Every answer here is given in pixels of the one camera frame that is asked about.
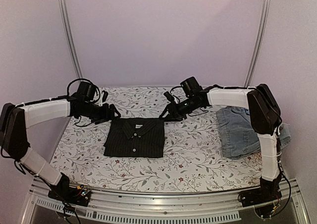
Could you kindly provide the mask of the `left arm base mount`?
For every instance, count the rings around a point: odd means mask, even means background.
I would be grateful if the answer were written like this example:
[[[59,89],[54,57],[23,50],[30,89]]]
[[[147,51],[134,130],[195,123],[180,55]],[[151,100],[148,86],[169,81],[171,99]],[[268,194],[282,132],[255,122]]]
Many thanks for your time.
[[[65,203],[87,207],[91,198],[91,189],[84,188],[83,186],[57,185],[52,186],[48,197]]]

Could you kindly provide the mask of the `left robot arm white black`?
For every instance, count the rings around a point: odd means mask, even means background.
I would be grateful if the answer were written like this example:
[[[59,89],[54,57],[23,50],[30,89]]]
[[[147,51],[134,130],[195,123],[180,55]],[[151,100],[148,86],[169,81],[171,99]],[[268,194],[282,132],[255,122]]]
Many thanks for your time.
[[[77,78],[66,94],[19,104],[6,103],[0,112],[0,154],[14,161],[20,172],[43,180],[62,201],[70,201],[73,189],[67,175],[54,168],[49,159],[70,118],[87,118],[89,125],[115,120],[121,114],[106,102],[108,92],[91,80]]]

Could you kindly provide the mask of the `light blue denim jeans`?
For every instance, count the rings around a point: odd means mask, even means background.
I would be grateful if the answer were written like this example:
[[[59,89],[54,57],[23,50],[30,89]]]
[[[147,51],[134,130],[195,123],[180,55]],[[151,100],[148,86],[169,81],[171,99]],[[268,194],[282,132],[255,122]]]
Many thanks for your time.
[[[238,160],[261,150],[247,109],[227,106],[216,111],[216,118],[225,158]]]

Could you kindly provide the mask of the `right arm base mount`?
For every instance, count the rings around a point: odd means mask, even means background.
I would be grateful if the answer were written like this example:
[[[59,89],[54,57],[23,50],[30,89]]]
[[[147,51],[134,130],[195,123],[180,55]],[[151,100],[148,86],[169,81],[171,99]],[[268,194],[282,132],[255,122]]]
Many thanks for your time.
[[[238,201],[242,207],[254,207],[255,214],[261,219],[270,219],[280,207],[282,194],[278,188],[269,190],[268,188],[256,188],[241,191]]]

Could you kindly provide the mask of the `black pinstriped shirt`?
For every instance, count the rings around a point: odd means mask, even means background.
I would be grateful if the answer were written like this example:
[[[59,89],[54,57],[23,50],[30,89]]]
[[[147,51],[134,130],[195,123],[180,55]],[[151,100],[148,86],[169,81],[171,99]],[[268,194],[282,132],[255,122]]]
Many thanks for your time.
[[[165,144],[164,122],[159,118],[119,118],[113,120],[104,144],[104,156],[162,158]]]

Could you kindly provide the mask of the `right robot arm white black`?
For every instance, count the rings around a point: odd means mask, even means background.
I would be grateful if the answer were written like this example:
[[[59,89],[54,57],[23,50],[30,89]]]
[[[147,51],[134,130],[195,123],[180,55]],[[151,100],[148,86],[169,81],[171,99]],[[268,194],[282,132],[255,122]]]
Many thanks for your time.
[[[267,202],[278,189],[282,178],[279,163],[281,153],[279,135],[282,125],[281,111],[266,84],[256,87],[203,88],[195,77],[180,83],[186,99],[179,102],[171,92],[164,96],[169,101],[159,118],[164,121],[183,121],[193,111],[220,106],[217,111],[222,154],[239,159],[251,153],[262,156],[260,188],[256,198]]]

